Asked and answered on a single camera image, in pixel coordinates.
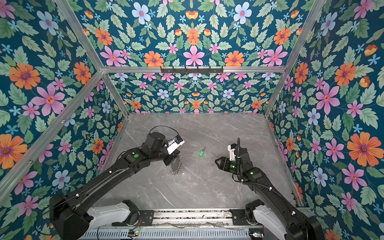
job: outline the orange flower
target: orange flower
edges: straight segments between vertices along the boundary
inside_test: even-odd
[[[283,45],[288,41],[288,37],[291,36],[291,30],[289,28],[282,28],[280,31],[277,31],[276,36],[273,38],[275,44]]]
[[[263,103],[261,101],[255,101],[255,102],[252,103],[251,107],[252,108],[259,108],[259,107],[262,106],[262,104]]]
[[[295,18],[295,17],[297,17],[297,15],[299,15],[299,10],[295,10],[295,11],[293,11],[292,13],[291,13],[291,18]]]
[[[369,87],[370,83],[371,83],[371,81],[369,80],[368,76],[365,76],[362,79],[360,79],[360,86],[362,86],[363,88]]]
[[[287,146],[288,151],[292,151],[295,143],[292,139],[288,138],[285,145]]]
[[[299,196],[300,198],[303,200],[304,199],[304,196],[303,196],[303,190],[301,189],[301,187],[299,187],[299,184],[297,182],[295,182],[295,186],[297,188],[297,191],[299,192]]]
[[[22,144],[24,139],[19,136],[15,136],[12,139],[11,134],[0,135],[0,164],[2,169],[13,167],[13,162],[18,162],[22,157],[21,153],[27,151],[27,145]]]
[[[186,11],[185,15],[187,16],[187,19],[197,19],[197,16],[199,15],[199,12],[197,11]]]
[[[85,14],[89,19],[93,19],[93,13],[91,13],[90,11],[86,10],[86,11],[84,11],[84,14]]]
[[[73,69],[73,72],[76,74],[77,81],[85,85],[91,78],[89,67],[86,66],[83,62],[75,63],[74,66],[76,68]]]
[[[111,37],[111,34],[108,32],[108,31],[105,31],[103,28],[96,28],[96,33],[95,33],[95,36],[97,37],[97,39],[99,40],[99,42],[103,43],[104,45],[108,46],[108,45],[112,45],[112,37]]]
[[[122,126],[122,122],[120,122],[120,123],[118,124],[118,132],[120,132],[121,126]]]
[[[144,55],[144,62],[148,64],[148,67],[162,67],[164,66],[164,59],[160,57],[159,53],[155,53],[154,51],[149,51],[149,54],[146,53]]]
[[[211,30],[209,30],[209,29],[207,29],[207,28],[204,30],[204,35],[205,35],[205,36],[209,36],[209,35],[211,35],[211,34],[212,34],[212,33],[211,33]]]
[[[365,167],[368,164],[373,167],[379,164],[378,158],[384,157],[384,150],[377,148],[381,146],[381,142],[377,137],[371,138],[367,132],[361,132],[360,136],[355,133],[351,136],[352,142],[348,142],[347,148],[351,150],[349,156],[352,160],[358,160],[358,164]]]
[[[365,48],[364,54],[366,56],[374,54],[379,48],[376,47],[376,45],[368,45],[368,47]]]
[[[345,65],[340,66],[340,69],[337,69],[336,71],[336,77],[335,82],[337,82],[337,85],[341,86],[347,86],[349,84],[349,81],[352,81],[354,77],[356,76],[354,73],[356,72],[356,67],[352,66],[353,63],[348,63]]]
[[[134,109],[140,109],[140,108],[141,108],[141,103],[138,103],[137,101],[132,101],[132,102],[131,102],[131,106],[132,106]]]
[[[239,53],[239,51],[233,51],[233,53],[228,53],[228,57],[225,58],[227,67],[240,67],[241,63],[244,62],[244,55]]]
[[[24,87],[30,90],[40,82],[40,78],[37,77],[40,73],[29,64],[25,66],[24,63],[18,63],[17,68],[12,67],[9,69],[9,72],[11,73],[9,78],[12,82],[16,82],[15,85],[19,88]]]
[[[300,66],[296,68],[295,73],[295,82],[298,84],[302,84],[307,79],[308,74],[308,64],[307,63],[301,63]]]
[[[101,138],[96,139],[95,143],[93,144],[93,149],[92,149],[92,151],[93,151],[95,154],[99,154],[99,153],[101,152],[101,150],[103,149],[103,147],[104,147],[103,140],[101,140]]]
[[[176,36],[181,36],[181,29],[176,29],[175,35]]]
[[[201,107],[201,103],[200,103],[199,101],[194,101],[194,102],[192,103],[192,107],[198,109],[199,107]]]
[[[332,229],[327,229],[327,231],[325,232],[325,238],[327,240],[340,240],[340,237],[335,234]]]
[[[187,41],[192,44],[192,45],[196,45],[196,43],[199,42],[199,37],[200,37],[200,34],[197,32],[197,30],[195,28],[191,28],[189,30],[189,33],[187,33]]]

